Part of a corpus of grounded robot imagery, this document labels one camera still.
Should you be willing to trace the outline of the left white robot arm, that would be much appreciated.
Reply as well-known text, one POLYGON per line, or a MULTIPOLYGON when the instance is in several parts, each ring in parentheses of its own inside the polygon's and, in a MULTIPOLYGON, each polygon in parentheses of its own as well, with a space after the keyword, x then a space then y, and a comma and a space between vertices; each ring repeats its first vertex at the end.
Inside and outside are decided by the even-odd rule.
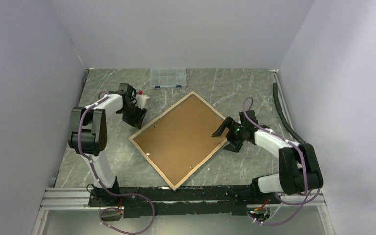
POLYGON ((103 189, 101 199, 109 206, 120 201, 121 193, 104 152, 108 142, 107 118, 120 114, 126 124, 141 129, 148 99, 143 91, 121 83, 115 91, 101 91, 96 102, 71 111, 68 146, 86 161, 93 176, 94 191, 103 189))

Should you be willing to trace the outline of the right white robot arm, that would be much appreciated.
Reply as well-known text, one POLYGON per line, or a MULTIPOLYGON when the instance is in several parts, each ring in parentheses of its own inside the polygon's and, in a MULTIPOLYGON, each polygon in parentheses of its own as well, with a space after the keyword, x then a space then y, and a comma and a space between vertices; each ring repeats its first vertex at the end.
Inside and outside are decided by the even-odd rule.
POLYGON ((305 193, 323 186, 323 176, 314 147, 309 143, 290 141, 266 125, 259 125, 253 110, 239 113, 240 121, 226 117, 212 137, 225 135, 228 145, 225 150, 238 153, 245 141, 259 146, 278 159, 277 174, 257 177, 252 180, 250 198, 262 203, 269 194, 293 195, 305 193))

